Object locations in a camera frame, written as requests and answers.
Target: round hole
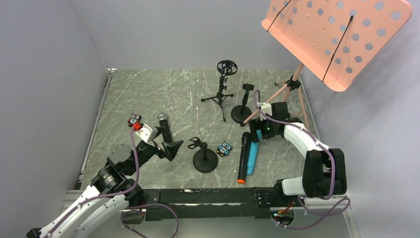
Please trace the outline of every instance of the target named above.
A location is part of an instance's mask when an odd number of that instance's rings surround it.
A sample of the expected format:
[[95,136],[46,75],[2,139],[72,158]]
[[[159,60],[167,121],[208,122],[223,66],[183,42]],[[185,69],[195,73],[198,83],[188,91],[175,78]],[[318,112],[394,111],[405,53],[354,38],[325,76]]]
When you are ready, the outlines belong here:
[[340,26],[340,31],[344,32],[346,30],[347,26],[346,25],[341,25]]
[[380,10],[382,10],[382,8],[385,6],[385,4],[382,2],[382,1],[377,1],[376,3],[375,3],[375,9],[376,10],[378,10],[378,11],[380,11]]
[[366,50],[368,50],[368,51],[371,51],[371,50],[373,49],[373,45],[372,45],[372,43],[367,43],[367,44],[365,45],[365,49],[366,49]]
[[400,19],[400,17],[401,17],[401,13],[399,11],[393,11],[391,13],[391,19],[394,21]]
[[356,10],[354,10],[354,9],[352,9],[350,12],[349,12],[349,16],[356,16],[357,15],[357,11]]
[[337,3],[337,8],[338,9],[342,9],[344,7],[344,3],[342,2],[342,1],[339,1],[338,3]]
[[363,26],[370,26],[370,19],[369,18],[365,18],[365,19],[363,19]]
[[358,41],[358,40],[359,40],[359,35],[358,35],[357,33],[353,34],[353,35],[352,35],[352,39],[353,39],[354,41]]
[[362,57],[360,57],[360,56],[356,56],[356,57],[355,57],[355,61],[356,61],[357,63],[362,62]]
[[386,34],[385,28],[379,28],[376,32],[378,36],[384,36]]

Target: black elastic cord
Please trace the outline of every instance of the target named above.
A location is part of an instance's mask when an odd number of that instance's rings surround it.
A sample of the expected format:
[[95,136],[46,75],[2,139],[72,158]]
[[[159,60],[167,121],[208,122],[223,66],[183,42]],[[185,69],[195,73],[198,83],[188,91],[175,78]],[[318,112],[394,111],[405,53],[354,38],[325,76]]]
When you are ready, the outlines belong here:
[[273,20],[273,22],[270,24],[270,26],[268,27],[268,29],[267,29],[267,32],[268,32],[268,30],[270,29],[270,27],[273,25],[273,23],[274,23],[274,21],[277,19],[277,17],[279,16],[279,14],[281,13],[281,11],[285,8],[285,7],[287,7],[287,5],[291,2],[292,0],[289,0],[287,3],[286,3],[286,5],[277,13],[277,15],[276,15],[276,17],[274,18],[274,20]]
[[329,70],[329,67],[331,66],[331,63],[332,63],[332,59],[334,59],[334,55],[335,55],[335,53],[337,52],[338,47],[340,46],[340,43],[341,43],[341,41],[343,40],[344,35],[345,35],[345,34],[346,34],[346,32],[347,32],[347,29],[349,29],[350,22],[352,22],[352,20],[353,20],[353,15],[351,15],[351,16],[350,16],[350,20],[349,20],[349,23],[347,24],[346,30],[344,30],[344,33],[343,33],[343,35],[341,36],[340,42],[338,42],[337,48],[335,48],[335,51],[334,51],[334,53],[332,54],[331,60],[330,60],[330,62],[329,62],[329,65],[328,65],[327,70],[325,71],[325,74],[324,74],[324,77],[322,78],[322,81],[324,81],[325,76],[327,75],[327,72],[328,72],[328,70]]

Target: table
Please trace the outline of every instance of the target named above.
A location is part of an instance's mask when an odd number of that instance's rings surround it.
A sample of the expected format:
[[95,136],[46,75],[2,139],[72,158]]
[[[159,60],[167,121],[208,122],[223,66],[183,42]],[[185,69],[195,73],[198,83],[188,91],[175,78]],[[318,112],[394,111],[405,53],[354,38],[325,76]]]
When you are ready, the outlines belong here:
[[[241,127],[230,117],[232,108],[241,104],[245,93],[243,83],[254,84],[255,89],[261,91],[261,101],[265,101],[278,90],[274,82],[288,79],[292,74],[291,70],[239,69],[225,84],[227,90],[224,92],[235,96],[223,102],[226,116],[226,122],[223,122],[221,109],[216,103],[200,101],[218,91],[220,74],[216,69],[116,70],[105,97],[81,189],[85,189],[98,169],[105,165],[115,146],[130,144],[127,120],[132,113],[141,114],[142,121],[151,125],[158,125],[158,113],[167,113],[174,141],[184,140],[172,162],[154,156],[140,168],[139,184],[142,188],[271,187],[277,179],[301,176],[303,156],[290,142],[277,136],[261,141],[253,175],[247,177],[246,184],[238,184],[241,136],[249,131],[249,127]],[[251,109],[255,108],[252,94],[247,104]],[[288,107],[290,112],[301,113],[297,91],[291,93]],[[308,116],[309,129],[316,135],[310,113]],[[194,136],[207,142],[214,151],[225,140],[233,149],[228,156],[219,157],[214,171],[202,174],[192,163],[198,148],[187,148],[192,143],[188,140]],[[161,136],[156,142],[162,142]]]

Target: silver microphone head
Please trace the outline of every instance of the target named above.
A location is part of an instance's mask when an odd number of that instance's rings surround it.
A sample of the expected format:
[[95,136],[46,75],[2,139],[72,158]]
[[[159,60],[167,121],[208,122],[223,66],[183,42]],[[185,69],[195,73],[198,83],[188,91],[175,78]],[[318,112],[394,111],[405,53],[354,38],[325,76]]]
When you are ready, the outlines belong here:
[[157,115],[158,120],[168,120],[168,115],[166,113],[159,113]]

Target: owl figurine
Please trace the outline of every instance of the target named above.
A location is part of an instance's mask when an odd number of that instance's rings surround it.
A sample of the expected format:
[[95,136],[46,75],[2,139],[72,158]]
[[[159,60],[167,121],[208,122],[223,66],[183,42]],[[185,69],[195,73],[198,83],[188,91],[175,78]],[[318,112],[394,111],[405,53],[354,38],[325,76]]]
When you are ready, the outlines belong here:
[[216,153],[218,153],[221,157],[228,155],[229,151],[232,149],[233,147],[227,143],[226,141],[224,141],[221,145],[219,145],[217,147],[217,151]]
[[134,124],[140,124],[140,120],[142,119],[141,115],[138,114],[131,114],[130,119],[128,119],[128,126],[132,127]]

